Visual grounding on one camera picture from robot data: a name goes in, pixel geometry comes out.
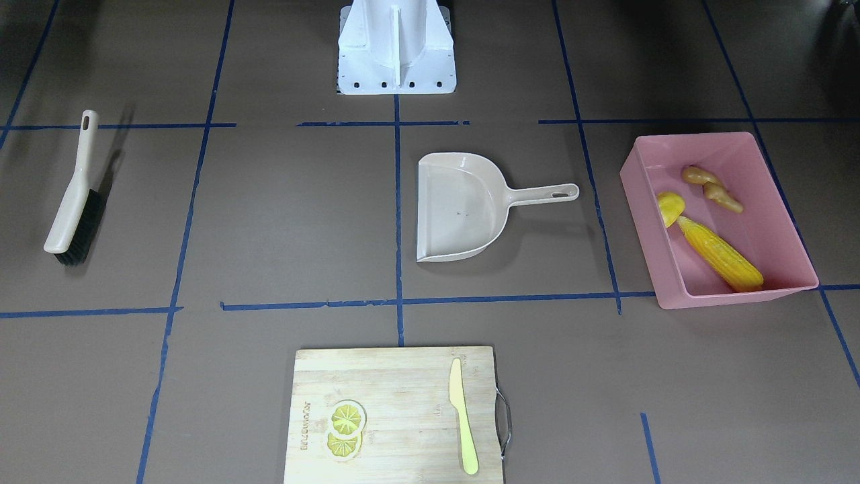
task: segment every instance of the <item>hand brush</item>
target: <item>hand brush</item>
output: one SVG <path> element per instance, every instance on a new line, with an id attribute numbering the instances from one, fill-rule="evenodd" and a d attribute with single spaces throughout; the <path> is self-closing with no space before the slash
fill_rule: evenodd
<path id="1" fill-rule="evenodd" d="M 95 180 L 89 167 L 98 126 L 99 115 L 95 111 L 84 111 L 75 172 L 45 242 L 45 252 L 54 254 L 62 265 L 78 265 L 86 260 L 101 218 L 101 196 L 90 188 Z"/>

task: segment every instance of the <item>bamboo cutting board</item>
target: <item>bamboo cutting board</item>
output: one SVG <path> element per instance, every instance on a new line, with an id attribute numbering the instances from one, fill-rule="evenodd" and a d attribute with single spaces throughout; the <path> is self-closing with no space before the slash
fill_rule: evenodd
<path id="1" fill-rule="evenodd" d="M 463 364 L 478 472 L 460 459 L 457 411 L 448 399 L 454 358 Z M 335 404 L 366 413 L 348 460 L 327 449 Z M 296 353 L 285 484 L 501 484 L 495 426 L 495 360 L 489 346 L 301 350 Z"/>

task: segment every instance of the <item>dustpan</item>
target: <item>dustpan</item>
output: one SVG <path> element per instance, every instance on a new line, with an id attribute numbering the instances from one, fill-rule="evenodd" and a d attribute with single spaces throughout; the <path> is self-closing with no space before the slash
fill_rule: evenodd
<path id="1" fill-rule="evenodd" d="M 473 153 L 430 153 L 418 162 L 418 262 L 470 258 L 495 241 L 511 207 L 571 202 L 573 183 L 511 189 L 499 168 Z"/>
<path id="2" fill-rule="evenodd" d="M 341 10 L 342 94 L 445 94 L 457 87 L 451 15 L 436 0 L 354 0 Z"/>

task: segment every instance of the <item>yellow corn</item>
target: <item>yellow corn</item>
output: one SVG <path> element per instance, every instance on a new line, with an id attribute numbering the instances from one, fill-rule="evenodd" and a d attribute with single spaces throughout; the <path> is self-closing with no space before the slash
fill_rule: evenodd
<path id="1" fill-rule="evenodd" d="M 765 278 L 731 245 L 706 226 L 683 215 L 678 225 L 687 242 L 728 285 L 739 293 L 761 290 Z"/>

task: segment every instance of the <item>yellow knife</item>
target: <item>yellow knife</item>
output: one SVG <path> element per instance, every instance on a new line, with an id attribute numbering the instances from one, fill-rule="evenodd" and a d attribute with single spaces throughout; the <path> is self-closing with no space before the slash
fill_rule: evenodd
<path id="1" fill-rule="evenodd" d="M 475 452 L 475 442 L 472 440 L 469 416 L 466 414 L 461 366 L 460 358 L 454 358 L 451 363 L 451 377 L 448 380 L 448 398 L 451 399 L 451 405 L 457 409 L 460 423 L 460 454 L 463 456 L 463 470 L 466 474 L 473 475 L 478 471 L 478 455 Z"/>

